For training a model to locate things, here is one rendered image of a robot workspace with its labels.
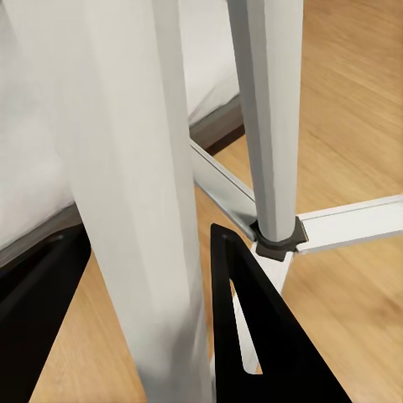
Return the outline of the camera tripod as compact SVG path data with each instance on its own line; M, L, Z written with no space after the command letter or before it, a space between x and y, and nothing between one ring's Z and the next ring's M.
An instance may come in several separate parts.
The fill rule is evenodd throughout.
M217 403L195 184L280 296L296 253L403 235L403 195L296 215L303 0L227 0L254 191L190 138L178 0L3 3L149 403Z

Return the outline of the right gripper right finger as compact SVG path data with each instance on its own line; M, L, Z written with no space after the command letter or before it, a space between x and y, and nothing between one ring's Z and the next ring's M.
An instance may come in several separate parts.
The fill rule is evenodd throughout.
M353 403L240 235L213 223L217 403ZM230 280L263 374L243 369Z

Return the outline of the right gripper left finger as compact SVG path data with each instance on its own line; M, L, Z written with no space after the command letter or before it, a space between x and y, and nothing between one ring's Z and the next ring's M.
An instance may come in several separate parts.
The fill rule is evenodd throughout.
M0 269L0 403L29 403L91 253L81 223Z

